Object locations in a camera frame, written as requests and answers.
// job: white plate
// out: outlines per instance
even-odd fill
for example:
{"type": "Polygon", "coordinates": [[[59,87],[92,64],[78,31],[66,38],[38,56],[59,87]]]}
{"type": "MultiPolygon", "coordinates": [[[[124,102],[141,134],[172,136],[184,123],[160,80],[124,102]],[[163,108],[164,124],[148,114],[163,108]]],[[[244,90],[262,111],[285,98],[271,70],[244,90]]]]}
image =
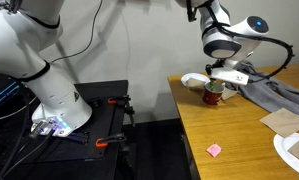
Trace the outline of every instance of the white plate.
{"type": "Polygon", "coordinates": [[[184,86],[187,86],[187,81],[190,78],[197,79],[197,80],[203,81],[205,83],[210,82],[210,79],[205,75],[202,75],[202,74],[199,74],[199,73],[189,73],[189,74],[185,74],[184,76],[182,76],[182,78],[181,78],[182,84],[184,86]]]}
{"type": "Polygon", "coordinates": [[[292,135],[283,138],[280,135],[276,134],[273,138],[273,144],[276,148],[276,151],[280,155],[280,157],[294,170],[299,172],[299,159],[294,155],[288,152],[289,148],[291,148],[294,144],[299,141],[299,134],[293,133],[292,135]]]}

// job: gray fabric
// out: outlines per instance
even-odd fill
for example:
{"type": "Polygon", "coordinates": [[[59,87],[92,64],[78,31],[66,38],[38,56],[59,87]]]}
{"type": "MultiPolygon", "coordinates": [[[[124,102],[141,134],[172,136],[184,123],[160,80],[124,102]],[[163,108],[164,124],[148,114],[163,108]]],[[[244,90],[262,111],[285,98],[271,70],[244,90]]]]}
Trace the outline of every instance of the gray fabric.
{"type": "MultiPolygon", "coordinates": [[[[249,78],[252,80],[261,78],[248,66],[240,64],[237,70],[249,75],[249,78]]],[[[235,89],[234,87],[236,87],[236,85],[229,83],[226,86],[229,89],[235,89]]],[[[238,92],[246,99],[249,99],[269,112],[285,108],[299,115],[299,90],[274,77],[269,80],[248,83],[246,86],[238,86],[238,92]]]]}

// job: white wall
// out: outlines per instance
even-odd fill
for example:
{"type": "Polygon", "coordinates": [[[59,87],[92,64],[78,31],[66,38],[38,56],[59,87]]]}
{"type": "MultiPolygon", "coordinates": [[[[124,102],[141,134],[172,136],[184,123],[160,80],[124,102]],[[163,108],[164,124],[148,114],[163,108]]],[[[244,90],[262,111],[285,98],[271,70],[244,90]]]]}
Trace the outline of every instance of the white wall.
{"type": "MultiPolygon", "coordinates": [[[[70,55],[88,44],[100,0],[67,0],[61,11],[59,42],[41,54],[47,60],[70,55]]],[[[270,37],[294,45],[299,63],[299,0],[223,0],[236,24],[249,15],[267,21],[270,37]]],[[[91,47],[60,64],[79,83],[129,80],[136,122],[177,118],[167,76],[204,71],[214,62],[203,54],[199,21],[189,23],[174,0],[104,0],[91,47]]],[[[263,43],[250,60],[257,67],[279,65],[285,50],[263,43]]]]}

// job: red mug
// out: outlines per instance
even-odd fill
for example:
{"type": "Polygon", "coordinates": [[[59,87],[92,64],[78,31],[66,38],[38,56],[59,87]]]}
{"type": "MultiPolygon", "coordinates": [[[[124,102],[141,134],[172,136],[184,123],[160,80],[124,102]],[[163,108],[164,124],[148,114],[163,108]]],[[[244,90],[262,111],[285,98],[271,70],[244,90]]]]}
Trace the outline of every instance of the red mug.
{"type": "Polygon", "coordinates": [[[224,90],[225,88],[222,84],[218,82],[208,82],[205,84],[205,91],[202,97],[203,102],[208,105],[218,105],[224,90]]]}

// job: floor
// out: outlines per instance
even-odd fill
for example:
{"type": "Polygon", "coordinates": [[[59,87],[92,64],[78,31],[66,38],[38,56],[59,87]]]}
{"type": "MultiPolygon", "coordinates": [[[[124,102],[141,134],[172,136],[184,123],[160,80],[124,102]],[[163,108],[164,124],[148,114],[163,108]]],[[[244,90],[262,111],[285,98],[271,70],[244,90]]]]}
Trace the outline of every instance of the floor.
{"type": "Polygon", "coordinates": [[[124,126],[123,131],[128,143],[136,144],[135,179],[190,179],[179,119],[124,126]]]}

